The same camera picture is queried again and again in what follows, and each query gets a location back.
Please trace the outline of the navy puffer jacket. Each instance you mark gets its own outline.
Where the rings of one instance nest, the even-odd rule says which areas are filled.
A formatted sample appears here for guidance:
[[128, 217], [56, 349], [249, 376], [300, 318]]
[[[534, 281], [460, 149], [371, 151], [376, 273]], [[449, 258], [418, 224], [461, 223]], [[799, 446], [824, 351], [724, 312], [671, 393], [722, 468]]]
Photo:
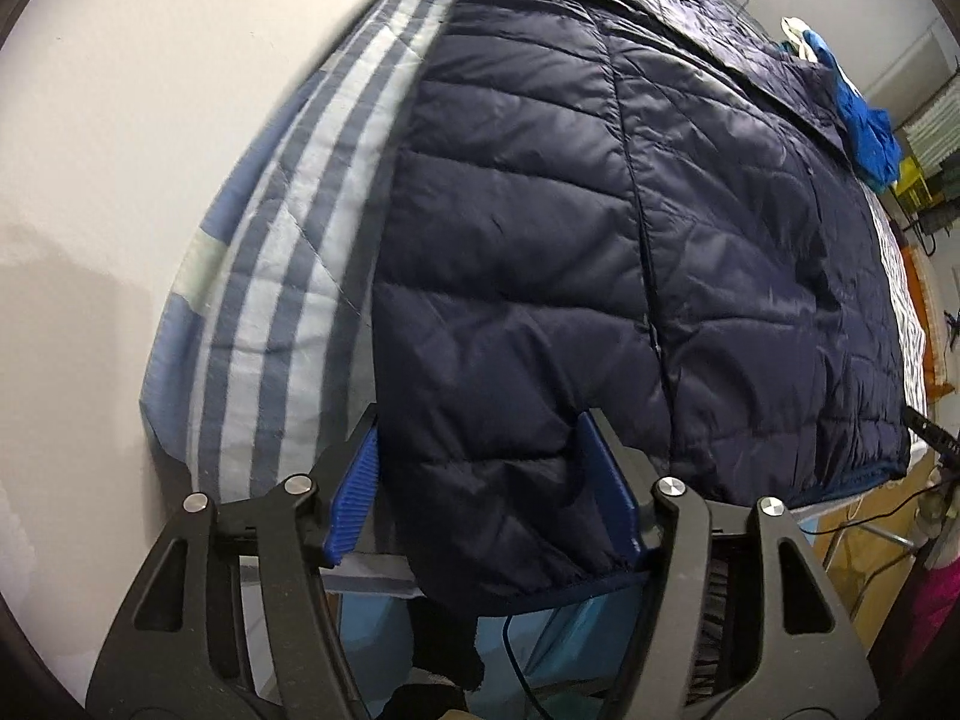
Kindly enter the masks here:
[[832, 75], [719, 0], [455, 0], [398, 145], [373, 351], [398, 543], [477, 616], [631, 582], [586, 411], [722, 504], [907, 471]]

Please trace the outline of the orange stool with cover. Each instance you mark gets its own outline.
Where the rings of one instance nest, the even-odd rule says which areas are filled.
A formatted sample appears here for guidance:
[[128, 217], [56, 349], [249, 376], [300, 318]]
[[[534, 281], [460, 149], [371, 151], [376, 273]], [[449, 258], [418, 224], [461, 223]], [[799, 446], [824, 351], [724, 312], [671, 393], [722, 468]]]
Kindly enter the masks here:
[[935, 403], [953, 394], [957, 383], [955, 364], [949, 351], [946, 309], [928, 255], [918, 245], [907, 244], [901, 247], [901, 257], [907, 272], [910, 298], [926, 337], [923, 353], [926, 397], [929, 403]]

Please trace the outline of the striped bed mattress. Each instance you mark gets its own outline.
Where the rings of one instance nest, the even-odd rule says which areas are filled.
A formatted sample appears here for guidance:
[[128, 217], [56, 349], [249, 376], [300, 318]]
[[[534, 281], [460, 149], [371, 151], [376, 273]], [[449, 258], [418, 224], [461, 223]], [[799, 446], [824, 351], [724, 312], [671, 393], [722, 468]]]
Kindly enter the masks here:
[[400, 130], [455, 0], [373, 0], [195, 232], [143, 379], [148, 434], [220, 504], [306, 472], [374, 400], [370, 296]]

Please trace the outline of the yellow box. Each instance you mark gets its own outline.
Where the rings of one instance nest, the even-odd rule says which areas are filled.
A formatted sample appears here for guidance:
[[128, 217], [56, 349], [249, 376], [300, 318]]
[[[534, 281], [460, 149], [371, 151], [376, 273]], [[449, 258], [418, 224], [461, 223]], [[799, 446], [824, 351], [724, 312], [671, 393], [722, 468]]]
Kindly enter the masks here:
[[923, 169], [913, 156], [900, 161], [900, 177], [893, 184], [893, 195], [907, 216], [919, 215], [932, 205], [932, 195], [924, 179]]

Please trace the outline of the blue white jacket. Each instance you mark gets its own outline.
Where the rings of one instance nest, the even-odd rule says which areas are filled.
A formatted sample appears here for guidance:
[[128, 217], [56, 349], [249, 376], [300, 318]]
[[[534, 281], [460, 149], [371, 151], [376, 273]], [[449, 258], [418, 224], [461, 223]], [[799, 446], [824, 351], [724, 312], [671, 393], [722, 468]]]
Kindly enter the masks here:
[[867, 103], [827, 41], [804, 20], [784, 16], [781, 31], [801, 59], [817, 62], [830, 70], [835, 82], [836, 110], [848, 133], [851, 161], [857, 175], [874, 192], [892, 187], [900, 177], [901, 148], [889, 113]]

